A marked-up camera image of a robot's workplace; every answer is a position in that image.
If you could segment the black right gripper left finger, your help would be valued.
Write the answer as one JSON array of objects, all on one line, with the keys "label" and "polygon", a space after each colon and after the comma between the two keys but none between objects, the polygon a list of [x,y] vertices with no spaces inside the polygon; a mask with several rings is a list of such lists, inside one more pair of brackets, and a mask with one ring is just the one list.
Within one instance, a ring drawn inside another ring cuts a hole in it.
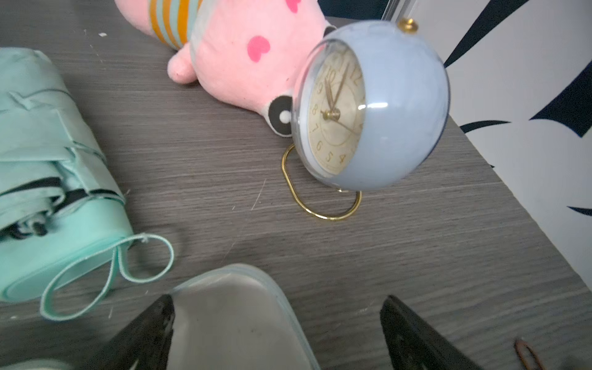
[{"label": "black right gripper left finger", "polygon": [[172,296],[150,307],[86,361],[87,369],[165,369],[174,335]]}]

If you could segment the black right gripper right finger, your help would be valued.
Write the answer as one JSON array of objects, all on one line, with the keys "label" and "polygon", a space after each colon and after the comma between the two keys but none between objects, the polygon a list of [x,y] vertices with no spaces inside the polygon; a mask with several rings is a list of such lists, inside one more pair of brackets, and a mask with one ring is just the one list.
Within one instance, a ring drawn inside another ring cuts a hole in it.
[{"label": "black right gripper right finger", "polygon": [[385,299],[380,322],[394,369],[480,368],[394,295]]}]

